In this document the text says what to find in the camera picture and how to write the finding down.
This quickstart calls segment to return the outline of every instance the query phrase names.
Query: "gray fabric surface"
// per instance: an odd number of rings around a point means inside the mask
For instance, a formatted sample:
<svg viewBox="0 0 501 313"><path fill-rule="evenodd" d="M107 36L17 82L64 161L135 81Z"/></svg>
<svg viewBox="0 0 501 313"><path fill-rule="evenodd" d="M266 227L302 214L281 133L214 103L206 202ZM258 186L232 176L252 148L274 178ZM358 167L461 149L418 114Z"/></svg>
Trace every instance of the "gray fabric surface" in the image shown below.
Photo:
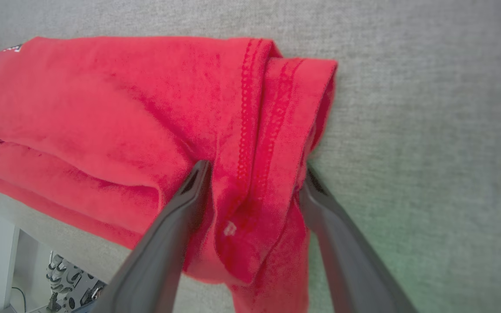
<svg viewBox="0 0 501 313"><path fill-rule="evenodd" d="M287 56L337 59L318 172L420 311L501 312L501 0L0 0L0 49L96 35L270 37ZM7 205L87 269L109 276L98 255L116 268L127 253ZM322 312L311 258L310 311Z"/></svg>

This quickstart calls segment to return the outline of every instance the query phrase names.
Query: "red garment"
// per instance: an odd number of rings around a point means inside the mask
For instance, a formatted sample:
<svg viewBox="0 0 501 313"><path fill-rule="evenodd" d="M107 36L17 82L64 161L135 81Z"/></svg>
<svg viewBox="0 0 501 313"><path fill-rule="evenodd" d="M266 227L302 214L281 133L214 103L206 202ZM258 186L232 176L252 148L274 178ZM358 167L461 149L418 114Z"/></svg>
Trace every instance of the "red garment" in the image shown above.
<svg viewBox="0 0 501 313"><path fill-rule="evenodd" d="M226 283L239 313L304 312L297 191L335 69L263 39L35 38L0 52L0 192L133 248L210 160L185 272Z"/></svg>

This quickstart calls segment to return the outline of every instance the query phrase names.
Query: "cable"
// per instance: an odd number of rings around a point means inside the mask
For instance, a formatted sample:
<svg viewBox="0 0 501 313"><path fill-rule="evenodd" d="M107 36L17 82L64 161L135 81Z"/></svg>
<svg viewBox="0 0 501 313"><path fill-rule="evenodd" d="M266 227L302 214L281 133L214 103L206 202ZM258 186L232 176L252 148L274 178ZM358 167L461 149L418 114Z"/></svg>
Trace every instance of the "cable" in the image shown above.
<svg viewBox="0 0 501 313"><path fill-rule="evenodd" d="M24 296L24 293L22 292L22 290L20 290L20 288L16 288L16 287L11 287L12 289L16 289L18 291L20 291L20 293L22 293L22 301L24 302L24 313L26 313L26 297Z"/></svg>

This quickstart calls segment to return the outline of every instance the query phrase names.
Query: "folded cloth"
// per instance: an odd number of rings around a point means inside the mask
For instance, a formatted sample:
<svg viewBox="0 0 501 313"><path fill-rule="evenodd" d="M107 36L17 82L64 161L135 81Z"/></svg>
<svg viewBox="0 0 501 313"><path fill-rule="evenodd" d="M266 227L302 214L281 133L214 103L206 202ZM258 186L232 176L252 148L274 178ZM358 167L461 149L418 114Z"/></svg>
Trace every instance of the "folded cloth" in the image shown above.
<svg viewBox="0 0 501 313"><path fill-rule="evenodd" d="M265 39L34 38L0 52L0 192L133 248L210 160L185 273L225 283L239 313L304 312L297 191L335 70Z"/></svg>

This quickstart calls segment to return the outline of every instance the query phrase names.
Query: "white print on shirt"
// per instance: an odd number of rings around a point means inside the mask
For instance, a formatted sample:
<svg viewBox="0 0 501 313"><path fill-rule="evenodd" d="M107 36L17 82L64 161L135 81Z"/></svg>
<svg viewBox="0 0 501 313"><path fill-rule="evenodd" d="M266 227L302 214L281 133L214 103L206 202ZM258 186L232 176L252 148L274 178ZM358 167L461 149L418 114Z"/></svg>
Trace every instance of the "white print on shirt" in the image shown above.
<svg viewBox="0 0 501 313"><path fill-rule="evenodd" d="M233 236L235 234L235 230L237 230L237 226L235 226L233 222L229 221L227 226L223 230L223 234L226 236Z"/></svg>
<svg viewBox="0 0 501 313"><path fill-rule="evenodd" d="M19 52L21 47L22 47L22 44L18 44L18 45L14 46L14 47L5 49L4 51Z"/></svg>

